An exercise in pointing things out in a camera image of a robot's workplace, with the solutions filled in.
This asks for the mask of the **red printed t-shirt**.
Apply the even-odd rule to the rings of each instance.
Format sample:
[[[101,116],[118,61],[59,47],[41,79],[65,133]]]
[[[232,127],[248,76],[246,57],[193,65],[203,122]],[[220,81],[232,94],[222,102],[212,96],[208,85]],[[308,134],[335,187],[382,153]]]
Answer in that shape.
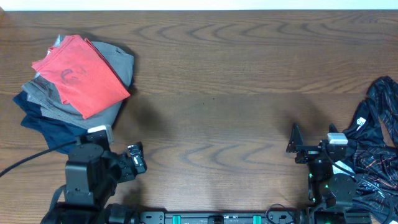
[[[67,35],[45,58],[33,62],[32,68],[53,83],[61,103],[72,105],[83,119],[130,96],[108,61],[80,35]]]

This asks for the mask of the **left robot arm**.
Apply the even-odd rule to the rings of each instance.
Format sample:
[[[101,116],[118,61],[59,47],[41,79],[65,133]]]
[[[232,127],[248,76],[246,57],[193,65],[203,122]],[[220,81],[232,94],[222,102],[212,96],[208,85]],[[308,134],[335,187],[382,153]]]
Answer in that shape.
[[[52,197],[42,223],[136,224],[139,214],[127,205],[108,204],[116,187],[147,171],[143,145],[137,142],[117,154],[110,150],[111,131],[103,126],[77,136],[65,165],[65,185]]]

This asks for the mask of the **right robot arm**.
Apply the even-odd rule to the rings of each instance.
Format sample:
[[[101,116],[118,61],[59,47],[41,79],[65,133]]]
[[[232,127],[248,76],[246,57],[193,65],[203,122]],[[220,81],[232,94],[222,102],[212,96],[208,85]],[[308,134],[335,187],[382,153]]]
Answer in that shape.
[[[326,139],[316,146],[306,146],[298,124],[292,132],[286,151],[295,153],[295,163],[308,167],[308,199],[313,205],[300,216],[301,223],[346,223],[345,212],[353,206],[356,181],[353,174],[338,167],[337,161],[345,158],[348,139],[329,125]]]

